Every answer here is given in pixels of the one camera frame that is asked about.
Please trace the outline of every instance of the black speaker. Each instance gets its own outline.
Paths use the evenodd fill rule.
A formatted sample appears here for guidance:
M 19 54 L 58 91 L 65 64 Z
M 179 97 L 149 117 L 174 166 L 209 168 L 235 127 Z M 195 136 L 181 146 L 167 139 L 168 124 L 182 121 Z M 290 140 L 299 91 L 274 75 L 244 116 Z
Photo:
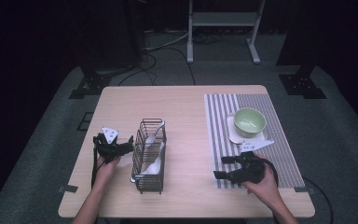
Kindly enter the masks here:
M 67 1 L 83 53 L 80 65 L 125 68 L 140 62 L 142 32 L 135 0 Z

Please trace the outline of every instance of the wire dish rack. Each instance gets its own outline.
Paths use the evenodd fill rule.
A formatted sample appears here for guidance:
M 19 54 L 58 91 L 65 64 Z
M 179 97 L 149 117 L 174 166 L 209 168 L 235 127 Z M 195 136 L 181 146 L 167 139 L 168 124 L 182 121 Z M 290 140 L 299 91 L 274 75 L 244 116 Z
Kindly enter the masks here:
M 131 182 L 141 193 L 162 192 L 166 143 L 165 121 L 143 119 L 136 135 L 131 173 Z

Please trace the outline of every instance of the wooden table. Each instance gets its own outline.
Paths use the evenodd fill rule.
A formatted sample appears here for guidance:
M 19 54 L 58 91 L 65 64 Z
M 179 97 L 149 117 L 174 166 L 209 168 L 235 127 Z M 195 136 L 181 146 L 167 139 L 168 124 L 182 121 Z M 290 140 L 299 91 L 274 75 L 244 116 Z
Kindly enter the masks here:
M 270 210 L 244 189 L 213 187 L 204 94 L 266 94 L 263 86 L 107 87 L 103 90 L 59 208 L 74 217 L 90 192 L 92 137 L 102 127 L 119 130 L 118 143 L 136 135 L 142 119 L 166 121 L 164 190 L 141 194 L 130 182 L 132 154 L 125 155 L 100 210 L 100 217 L 271 217 Z M 307 192 L 280 189 L 296 217 L 312 217 Z

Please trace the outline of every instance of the white metal frame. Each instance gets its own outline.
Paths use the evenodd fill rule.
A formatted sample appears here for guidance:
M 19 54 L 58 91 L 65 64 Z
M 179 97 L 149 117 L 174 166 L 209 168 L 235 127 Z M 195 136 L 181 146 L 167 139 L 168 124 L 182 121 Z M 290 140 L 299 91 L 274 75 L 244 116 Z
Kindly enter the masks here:
M 260 64 L 255 38 L 263 14 L 266 0 L 260 1 L 257 12 L 193 12 L 193 0 L 189 0 L 187 62 L 193 63 L 193 27 L 194 26 L 253 26 L 252 37 L 246 39 L 255 64 Z

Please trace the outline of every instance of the human arm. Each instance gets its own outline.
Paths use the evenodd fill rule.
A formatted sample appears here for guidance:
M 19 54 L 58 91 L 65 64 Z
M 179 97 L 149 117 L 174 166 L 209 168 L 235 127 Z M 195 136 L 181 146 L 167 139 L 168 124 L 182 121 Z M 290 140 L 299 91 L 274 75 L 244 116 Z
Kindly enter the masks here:
M 80 207 L 75 219 L 72 222 L 74 224 L 94 223 L 98 216 L 98 212 L 101 207 L 101 201 L 104 194 L 108 190 L 109 183 L 115 173 L 116 165 L 120 161 L 120 157 L 107 164 L 105 164 L 103 161 L 104 159 L 102 157 L 99 157 L 97 160 L 98 167 L 101 167 L 97 172 L 94 186 L 92 187 L 91 192 L 83 202 L 83 205 Z
M 278 219 L 280 224 L 297 224 L 298 221 L 287 208 L 280 192 L 271 168 L 267 165 L 264 179 L 258 184 L 246 181 L 241 183 L 248 189 L 248 193 L 254 193 L 255 196 L 271 209 L 273 215 Z

